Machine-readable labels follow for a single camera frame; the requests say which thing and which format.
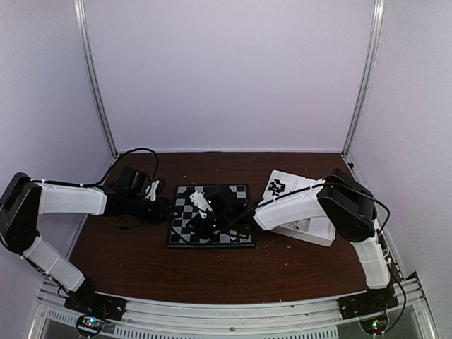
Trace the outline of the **black white chessboard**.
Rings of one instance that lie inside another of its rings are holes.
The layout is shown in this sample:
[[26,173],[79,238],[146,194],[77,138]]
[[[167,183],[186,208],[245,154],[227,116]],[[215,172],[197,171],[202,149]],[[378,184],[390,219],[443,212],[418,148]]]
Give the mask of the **black white chessboard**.
[[247,184],[179,185],[166,248],[254,248],[251,207]]

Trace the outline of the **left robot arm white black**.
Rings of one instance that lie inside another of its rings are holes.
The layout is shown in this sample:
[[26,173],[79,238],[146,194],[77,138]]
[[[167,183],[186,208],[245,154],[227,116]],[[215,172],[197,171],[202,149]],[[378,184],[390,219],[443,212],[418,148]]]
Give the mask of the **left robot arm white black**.
[[81,214],[136,218],[155,225],[166,221],[171,201],[161,195],[165,183],[144,185],[135,171],[111,184],[73,184],[32,179],[18,172],[1,196],[1,243],[62,287],[87,314],[102,306],[95,283],[49,244],[37,229],[46,214]]

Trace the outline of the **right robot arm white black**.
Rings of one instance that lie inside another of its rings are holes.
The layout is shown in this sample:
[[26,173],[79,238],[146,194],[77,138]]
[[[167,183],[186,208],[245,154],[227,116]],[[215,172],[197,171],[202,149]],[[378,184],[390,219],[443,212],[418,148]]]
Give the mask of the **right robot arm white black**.
[[343,171],[310,179],[274,170],[258,202],[238,202],[225,185],[194,191],[189,199],[196,215],[186,225],[205,240],[225,233],[238,238],[251,223],[295,239],[316,228],[337,232],[351,243],[362,265],[367,284],[362,306],[375,312],[396,304],[391,264],[381,243],[384,226],[377,222],[380,202]]

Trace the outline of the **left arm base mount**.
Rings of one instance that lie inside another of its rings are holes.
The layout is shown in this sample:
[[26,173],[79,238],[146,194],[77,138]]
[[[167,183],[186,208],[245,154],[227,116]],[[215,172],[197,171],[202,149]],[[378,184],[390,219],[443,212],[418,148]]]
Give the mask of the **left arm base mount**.
[[67,293],[64,307],[100,320],[121,321],[126,309],[126,300],[121,297],[103,295],[96,291],[95,282],[85,278],[81,286]]

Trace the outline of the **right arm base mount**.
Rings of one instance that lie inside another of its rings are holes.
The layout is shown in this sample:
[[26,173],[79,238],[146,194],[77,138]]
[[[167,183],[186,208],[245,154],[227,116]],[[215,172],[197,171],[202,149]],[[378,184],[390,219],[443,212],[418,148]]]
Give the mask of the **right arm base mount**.
[[398,305],[398,298],[391,286],[376,290],[368,289],[363,293],[338,299],[338,306],[344,320],[384,312]]

